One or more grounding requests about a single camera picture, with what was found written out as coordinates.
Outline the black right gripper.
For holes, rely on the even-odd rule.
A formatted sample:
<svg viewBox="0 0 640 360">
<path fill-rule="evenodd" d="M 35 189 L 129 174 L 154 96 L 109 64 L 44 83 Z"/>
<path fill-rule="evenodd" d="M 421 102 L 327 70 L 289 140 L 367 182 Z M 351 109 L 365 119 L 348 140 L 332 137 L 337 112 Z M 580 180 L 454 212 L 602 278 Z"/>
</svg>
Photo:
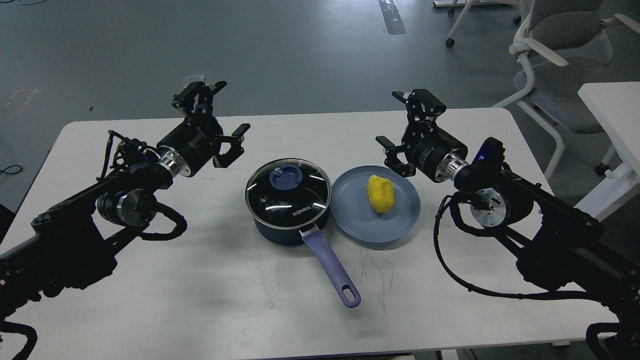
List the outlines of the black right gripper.
<svg viewBox="0 0 640 360">
<path fill-rule="evenodd" d="M 436 120 L 445 113 L 446 105 L 427 89 L 393 91 L 391 95 L 406 107 L 407 130 L 428 133 L 411 146 L 409 162 L 398 158 L 408 149 L 406 145 L 395 145 L 386 136 L 376 136 L 375 141 L 384 148 L 384 165 L 403 178 L 415 176 L 417 169 L 435 183 L 452 180 L 457 168 L 466 163 L 468 148 L 437 127 Z"/>
</svg>

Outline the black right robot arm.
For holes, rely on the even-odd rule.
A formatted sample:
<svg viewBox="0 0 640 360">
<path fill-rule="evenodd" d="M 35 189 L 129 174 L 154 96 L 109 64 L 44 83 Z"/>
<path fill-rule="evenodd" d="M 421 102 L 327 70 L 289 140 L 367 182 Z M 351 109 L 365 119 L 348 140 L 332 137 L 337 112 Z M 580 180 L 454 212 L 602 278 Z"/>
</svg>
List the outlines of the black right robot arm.
<svg viewBox="0 0 640 360">
<path fill-rule="evenodd" d="M 467 146 L 436 123 L 446 105 L 427 89 L 394 91 L 392 96 L 406 107 L 407 127 L 400 145 L 385 136 L 376 138 L 384 148 L 384 164 L 405 178 L 421 171 L 432 182 L 454 183 L 455 193 L 443 198 L 433 226 L 434 250 L 446 273 L 469 292 L 489 297 L 597 302 L 617 322 L 586 328 L 590 351 L 599 360 L 637 360 L 639 267 L 601 243 L 601 223 L 514 173 L 503 143 L 494 137 L 487 137 L 467 162 Z M 542 292 L 497 292 L 456 275 L 439 244 L 445 211 L 459 230 L 496 239 L 515 256 L 523 279 Z"/>
</svg>

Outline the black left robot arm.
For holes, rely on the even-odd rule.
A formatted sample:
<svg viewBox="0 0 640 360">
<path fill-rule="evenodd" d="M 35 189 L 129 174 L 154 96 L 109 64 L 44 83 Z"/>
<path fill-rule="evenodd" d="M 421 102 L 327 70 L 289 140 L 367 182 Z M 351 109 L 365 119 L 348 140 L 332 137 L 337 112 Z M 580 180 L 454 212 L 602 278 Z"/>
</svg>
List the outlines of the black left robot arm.
<svg viewBox="0 0 640 360">
<path fill-rule="evenodd" d="M 156 146 L 110 130 L 96 183 L 39 214 L 30 224 L 34 237 L 1 255 L 1 332 L 26 338 L 16 360 L 29 358 L 38 340 L 32 326 L 7 321 L 16 310 L 112 275 L 116 255 L 134 239 L 164 242 L 187 230 L 185 217 L 155 193 L 207 162 L 227 168 L 245 152 L 250 125 L 226 135 L 214 115 L 214 97 L 226 86 L 199 80 L 175 95 L 183 121 Z"/>
</svg>

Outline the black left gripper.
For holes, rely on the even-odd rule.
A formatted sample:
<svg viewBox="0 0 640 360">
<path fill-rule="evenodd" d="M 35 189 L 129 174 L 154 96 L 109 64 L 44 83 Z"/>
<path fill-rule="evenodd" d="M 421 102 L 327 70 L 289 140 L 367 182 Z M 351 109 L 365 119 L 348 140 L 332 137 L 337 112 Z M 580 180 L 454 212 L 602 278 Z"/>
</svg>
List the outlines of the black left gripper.
<svg viewBox="0 0 640 360">
<path fill-rule="evenodd" d="M 163 137 L 157 147 L 167 148 L 182 157 L 186 163 L 186 168 L 180 172 L 183 177 L 194 177 L 211 160 L 214 167 L 226 169 L 245 152 L 242 144 L 251 125 L 242 123 L 230 136 L 226 136 L 214 117 L 214 96 L 227 85 L 226 80 L 210 85 L 199 80 L 173 96 L 172 107 L 185 119 Z M 230 146 L 224 153 L 221 153 L 222 144 Z"/>
</svg>

